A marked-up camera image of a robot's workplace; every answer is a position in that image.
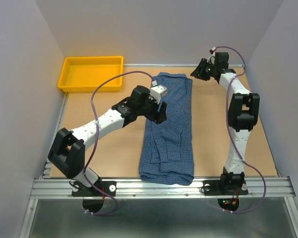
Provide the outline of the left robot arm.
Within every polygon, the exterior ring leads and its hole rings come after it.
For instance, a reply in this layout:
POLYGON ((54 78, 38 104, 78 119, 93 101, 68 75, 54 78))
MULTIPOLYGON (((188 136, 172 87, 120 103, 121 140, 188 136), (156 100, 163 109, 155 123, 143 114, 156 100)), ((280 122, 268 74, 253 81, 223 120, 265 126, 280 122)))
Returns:
POLYGON ((137 117, 144 116, 156 124, 166 121, 166 102, 161 99, 167 88, 156 85, 151 88, 138 85, 131 95, 113 105, 106 113, 89 123, 67 130, 60 129, 55 136, 48 160, 68 179, 83 185, 89 195, 100 191, 100 178, 85 165, 85 152, 95 147, 99 139, 115 130, 126 127, 137 117))

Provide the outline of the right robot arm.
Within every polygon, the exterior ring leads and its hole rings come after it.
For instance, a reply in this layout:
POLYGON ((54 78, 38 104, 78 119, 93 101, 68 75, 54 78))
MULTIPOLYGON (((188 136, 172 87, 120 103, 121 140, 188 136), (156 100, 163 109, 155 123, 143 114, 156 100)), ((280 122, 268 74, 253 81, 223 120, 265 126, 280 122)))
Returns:
POLYGON ((229 153, 218 180, 205 180, 205 195, 233 195, 248 193, 245 181, 245 152, 248 138, 258 122, 260 96, 252 93, 239 81, 239 74, 229 68, 229 54, 210 50, 208 59, 201 59, 191 76, 208 81, 214 78, 226 90, 226 127, 230 137, 229 153))

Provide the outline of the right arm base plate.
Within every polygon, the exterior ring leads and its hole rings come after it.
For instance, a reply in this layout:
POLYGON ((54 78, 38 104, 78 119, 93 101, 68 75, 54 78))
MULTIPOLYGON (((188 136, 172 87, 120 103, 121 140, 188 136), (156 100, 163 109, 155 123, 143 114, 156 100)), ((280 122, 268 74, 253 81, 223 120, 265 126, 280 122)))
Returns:
POLYGON ((202 185, 206 196, 248 195, 248 189, 243 190, 240 184, 222 183, 220 180, 205 180, 202 185))

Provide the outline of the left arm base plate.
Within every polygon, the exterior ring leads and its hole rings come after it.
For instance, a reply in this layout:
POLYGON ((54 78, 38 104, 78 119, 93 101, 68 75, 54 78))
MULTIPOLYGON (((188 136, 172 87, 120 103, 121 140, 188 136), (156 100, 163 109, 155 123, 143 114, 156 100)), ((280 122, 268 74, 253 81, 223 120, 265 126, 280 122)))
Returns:
MULTIPOLYGON (((73 197, 104 197, 104 194, 94 189, 93 187, 86 187, 81 182, 76 180, 69 181, 70 186, 72 187, 72 196, 73 197)), ((115 196, 117 183, 113 180, 102 180, 97 181, 94 184, 98 189, 103 192, 115 196)))

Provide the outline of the blue plaid long sleeve shirt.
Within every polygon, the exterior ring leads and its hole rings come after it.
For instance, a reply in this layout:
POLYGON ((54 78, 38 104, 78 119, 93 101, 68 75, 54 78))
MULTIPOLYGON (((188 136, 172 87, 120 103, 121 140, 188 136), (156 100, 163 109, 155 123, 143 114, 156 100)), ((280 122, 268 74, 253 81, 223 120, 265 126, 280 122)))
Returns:
POLYGON ((161 72, 154 77, 167 88, 167 120, 146 121, 139 175, 141 180, 167 185, 190 185, 194 178, 192 147, 192 79, 161 72))

